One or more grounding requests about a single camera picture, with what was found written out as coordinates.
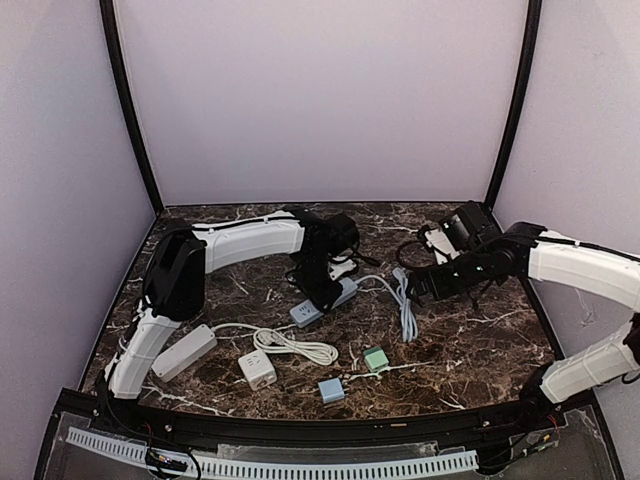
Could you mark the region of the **green plug adapter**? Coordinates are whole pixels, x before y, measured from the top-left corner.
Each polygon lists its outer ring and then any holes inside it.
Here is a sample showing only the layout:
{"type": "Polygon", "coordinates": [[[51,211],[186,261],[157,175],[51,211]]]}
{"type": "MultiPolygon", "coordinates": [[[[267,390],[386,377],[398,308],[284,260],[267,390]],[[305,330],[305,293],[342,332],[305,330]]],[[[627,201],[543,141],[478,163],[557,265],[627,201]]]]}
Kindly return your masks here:
{"type": "Polygon", "coordinates": [[[378,372],[389,365],[386,353],[381,347],[373,347],[363,352],[364,362],[371,373],[378,372]]]}

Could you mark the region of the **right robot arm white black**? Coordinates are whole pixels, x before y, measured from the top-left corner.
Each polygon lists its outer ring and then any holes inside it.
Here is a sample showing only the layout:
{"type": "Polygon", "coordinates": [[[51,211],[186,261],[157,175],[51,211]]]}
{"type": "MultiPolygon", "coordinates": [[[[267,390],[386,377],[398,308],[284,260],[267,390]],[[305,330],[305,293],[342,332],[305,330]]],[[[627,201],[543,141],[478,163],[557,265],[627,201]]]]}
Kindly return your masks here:
{"type": "Polygon", "coordinates": [[[628,308],[632,318],[616,332],[559,361],[534,371],[510,413],[521,434],[534,432],[549,406],[619,377],[639,376],[639,258],[597,244],[565,237],[541,225],[518,222],[503,233],[464,248],[444,262],[415,268],[408,294],[442,300],[483,283],[509,277],[560,284],[609,299],[628,308]]]}

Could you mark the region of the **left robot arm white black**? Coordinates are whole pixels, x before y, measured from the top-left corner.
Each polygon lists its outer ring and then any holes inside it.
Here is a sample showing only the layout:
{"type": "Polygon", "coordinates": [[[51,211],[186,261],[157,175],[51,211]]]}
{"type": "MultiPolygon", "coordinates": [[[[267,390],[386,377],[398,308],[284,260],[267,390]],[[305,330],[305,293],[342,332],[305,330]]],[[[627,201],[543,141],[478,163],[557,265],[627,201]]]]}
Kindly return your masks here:
{"type": "Polygon", "coordinates": [[[103,405],[103,421],[120,436],[140,429],[140,412],[125,400],[140,395],[173,332],[202,310],[208,275],[244,261],[292,255],[290,281],[318,310],[327,312],[342,294],[341,284],[330,276],[329,262],[345,248],[336,223],[306,208],[169,230],[157,242],[143,275],[136,314],[104,369],[106,391],[113,398],[103,405]]]}

